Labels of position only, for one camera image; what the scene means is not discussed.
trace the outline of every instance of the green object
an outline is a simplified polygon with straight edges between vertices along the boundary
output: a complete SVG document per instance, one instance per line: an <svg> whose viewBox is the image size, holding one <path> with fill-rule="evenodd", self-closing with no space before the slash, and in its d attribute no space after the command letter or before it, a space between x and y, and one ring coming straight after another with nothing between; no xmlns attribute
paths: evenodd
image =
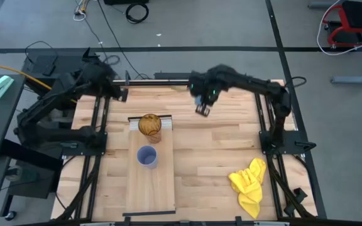
<svg viewBox="0 0 362 226"><path fill-rule="evenodd" d="M5 94L5 92L8 90L8 88L13 83L13 78L4 75L0 78L0 98Z"/></svg>

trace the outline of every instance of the red stool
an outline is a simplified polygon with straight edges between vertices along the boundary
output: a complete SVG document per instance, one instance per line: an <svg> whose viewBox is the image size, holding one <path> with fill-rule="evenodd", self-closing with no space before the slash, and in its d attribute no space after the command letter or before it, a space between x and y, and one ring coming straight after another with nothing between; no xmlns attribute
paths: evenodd
<svg viewBox="0 0 362 226"><path fill-rule="evenodd" d="M326 21L325 18L334 9L339 10L340 21ZM332 48L362 45L362 2L345 1L342 5L333 6L326 12L322 23L329 32L327 42Z"/></svg>

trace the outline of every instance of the wheel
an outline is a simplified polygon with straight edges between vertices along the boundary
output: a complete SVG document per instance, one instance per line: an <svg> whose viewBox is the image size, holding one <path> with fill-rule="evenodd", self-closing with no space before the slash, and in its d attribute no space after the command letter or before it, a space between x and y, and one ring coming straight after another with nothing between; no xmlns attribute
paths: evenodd
<svg viewBox="0 0 362 226"><path fill-rule="evenodd" d="M9 213L5 216L5 220L11 221L16 217L15 211L9 211Z"/></svg>

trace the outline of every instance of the wooden tabletop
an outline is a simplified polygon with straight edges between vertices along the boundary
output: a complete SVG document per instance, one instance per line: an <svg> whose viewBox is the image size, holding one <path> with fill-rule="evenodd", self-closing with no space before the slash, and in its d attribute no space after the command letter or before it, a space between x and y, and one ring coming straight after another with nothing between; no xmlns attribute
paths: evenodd
<svg viewBox="0 0 362 226"><path fill-rule="evenodd" d="M95 97L83 96L77 104L73 128L90 125ZM171 114L176 214L131 217L132 221L171 220L253 220L238 204L228 174L243 170L252 159L265 156L260 150L260 124L254 95L231 89L222 92L209 117L195 113L194 99L185 87L130 87L126 103L112 100L107 118L107 152L102 157L97 184L93 221L123 221L128 173L128 117ZM286 119L286 130L294 130L293 117ZM304 207L316 215L305 168L293 156L283 156L288 185L301 187L307 198ZM79 189L84 157L78 156L63 169L57 194L68 205ZM263 182L263 199L258 220L276 220L268 172ZM284 196L279 189L282 207ZM85 216L88 195L82 214ZM63 208L56 201L52 218Z"/></svg>

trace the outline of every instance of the white cable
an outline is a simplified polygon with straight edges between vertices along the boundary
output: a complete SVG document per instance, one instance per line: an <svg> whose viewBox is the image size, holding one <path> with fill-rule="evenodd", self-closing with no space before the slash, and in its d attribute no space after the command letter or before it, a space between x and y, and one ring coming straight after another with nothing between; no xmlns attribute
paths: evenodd
<svg viewBox="0 0 362 226"><path fill-rule="evenodd" d="M362 47L362 45L356 46L356 47L354 47L354 48L352 48L352 49L350 49L350 50L346 50L346 51L341 52L341 53L327 53L327 52L325 52L325 50L322 49L321 44L319 44L319 34L321 33L322 21L324 20L327 12L328 12L329 10L331 10L331 8L332 8L334 5L336 5L339 1L340 1L340 0L337 0L331 7L329 7L329 9L327 9L327 11L326 11L326 12L324 13L324 15L322 16L321 22L319 23L319 29L318 29L318 35L317 35L317 44L318 44L318 47L321 49L321 51L322 51L323 53L325 53L326 55L329 55L329 56L342 55L342 54L348 53L348 52L353 51L353 50L357 50L357 49L359 49L359 48Z"/></svg>
<svg viewBox="0 0 362 226"><path fill-rule="evenodd" d="M83 17L82 19L76 19L76 18L75 18L76 15L74 15L74 21L83 21L83 20L86 19L86 14L84 14L82 11L79 11L79 13L80 13L81 15L83 15L84 17Z"/></svg>
<svg viewBox="0 0 362 226"><path fill-rule="evenodd" d="M83 1L86 1L86 0L80 0L80 2L78 3L78 6L75 8L75 13L74 13L74 21L83 21L86 19L86 14L84 12L82 12L82 10L80 10L80 5L82 4ZM83 18L81 19L76 19L75 16L76 16L76 13L79 13L81 15L83 15Z"/></svg>

